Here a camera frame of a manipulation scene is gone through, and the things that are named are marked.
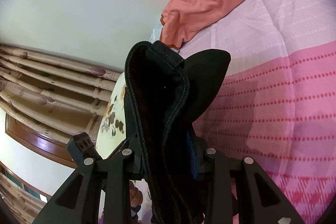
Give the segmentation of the person's hand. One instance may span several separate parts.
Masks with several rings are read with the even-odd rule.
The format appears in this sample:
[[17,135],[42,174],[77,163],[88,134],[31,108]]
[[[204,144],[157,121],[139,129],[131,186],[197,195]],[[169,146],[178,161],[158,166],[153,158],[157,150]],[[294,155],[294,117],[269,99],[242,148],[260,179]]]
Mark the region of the person's hand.
[[130,196],[130,207],[131,207],[131,217],[133,221],[138,220],[138,212],[143,203],[142,192],[134,186],[132,181],[129,182],[129,196]]

